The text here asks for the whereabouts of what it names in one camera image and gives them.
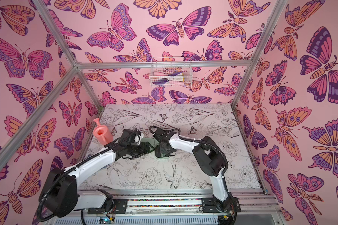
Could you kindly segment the green case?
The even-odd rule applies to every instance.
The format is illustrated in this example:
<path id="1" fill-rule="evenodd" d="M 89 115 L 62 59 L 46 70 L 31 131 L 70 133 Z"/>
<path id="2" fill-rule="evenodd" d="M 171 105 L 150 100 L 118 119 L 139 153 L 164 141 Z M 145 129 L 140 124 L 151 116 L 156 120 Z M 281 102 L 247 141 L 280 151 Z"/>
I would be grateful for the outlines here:
<path id="1" fill-rule="evenodd" d="M 154 153 L 156 158 L 168 158 L 176 155 L 177 150 L 172 148 L 169 143 L 159 142 L 155 138 L 144 138 L 141 141 L 144 144 L 145 153 Z"/>

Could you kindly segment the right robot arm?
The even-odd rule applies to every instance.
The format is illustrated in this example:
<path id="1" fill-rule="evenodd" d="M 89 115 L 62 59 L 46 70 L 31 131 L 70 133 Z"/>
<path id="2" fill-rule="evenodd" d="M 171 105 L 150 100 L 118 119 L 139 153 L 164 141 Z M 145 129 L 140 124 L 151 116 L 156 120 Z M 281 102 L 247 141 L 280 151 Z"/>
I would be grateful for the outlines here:
<path id="1" fill-rule="evenodd" d="M 213 196 L 224 202 L 230 196 L 226 182 L 225 172 L 229 168 L 225 154 L 217 144 L 208 136 L 195 139 L 181 135 L 179 128 L 162 129 L 150 126 L 149 131 L 158 141 L 155 147 L 157 158 L 171 157 L 177 150 L 182 150 L 194 155 L 200 169 L 210 177 Z"/>

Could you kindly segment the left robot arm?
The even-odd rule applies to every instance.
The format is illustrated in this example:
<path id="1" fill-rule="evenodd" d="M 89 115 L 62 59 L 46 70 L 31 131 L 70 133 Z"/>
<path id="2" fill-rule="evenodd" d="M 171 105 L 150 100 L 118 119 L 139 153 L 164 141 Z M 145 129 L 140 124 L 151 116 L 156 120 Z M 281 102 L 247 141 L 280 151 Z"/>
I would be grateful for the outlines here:
<path id="1" fill-rule="evenodd" d="M 98 153 L 66 169 L 53 169 L 39 196 L 37 220 L 45 222 L 89 208 L 111 212 L 114 208 L 111 194 L 98 190 L 79 192 L 78 187 L 105 166 L 123 157 L 134 160 L 154 152 L 158 144 L 154 138 L 144 138 L 136 129 L 125 129 L 120 138 L 106 144 Z"/>

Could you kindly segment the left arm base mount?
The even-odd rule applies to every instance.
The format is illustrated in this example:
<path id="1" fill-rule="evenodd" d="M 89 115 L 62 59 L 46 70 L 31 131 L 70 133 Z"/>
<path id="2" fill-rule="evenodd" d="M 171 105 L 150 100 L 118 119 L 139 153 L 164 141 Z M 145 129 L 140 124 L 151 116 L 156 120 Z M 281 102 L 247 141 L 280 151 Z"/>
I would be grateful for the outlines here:
<path id="1" fill-rule="evenodd" d="M 100 208 L 89 208 L 88 214 L 125 214 L 128 199 L 109 199 Z"/>

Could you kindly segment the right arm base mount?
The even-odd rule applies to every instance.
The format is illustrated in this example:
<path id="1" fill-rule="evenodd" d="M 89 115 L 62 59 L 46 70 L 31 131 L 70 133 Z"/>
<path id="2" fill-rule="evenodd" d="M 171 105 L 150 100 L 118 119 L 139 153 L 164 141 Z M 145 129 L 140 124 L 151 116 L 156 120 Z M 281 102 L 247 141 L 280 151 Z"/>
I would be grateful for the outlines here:
<path id="1" fill-rule="evenodd" d="M 204 213 L 227 213 L 234 214 L 241 212 L 238 198 L 228 196 L 223 202 L 215 197 L 207 197 L 201 199 L 202 209 Z"/>

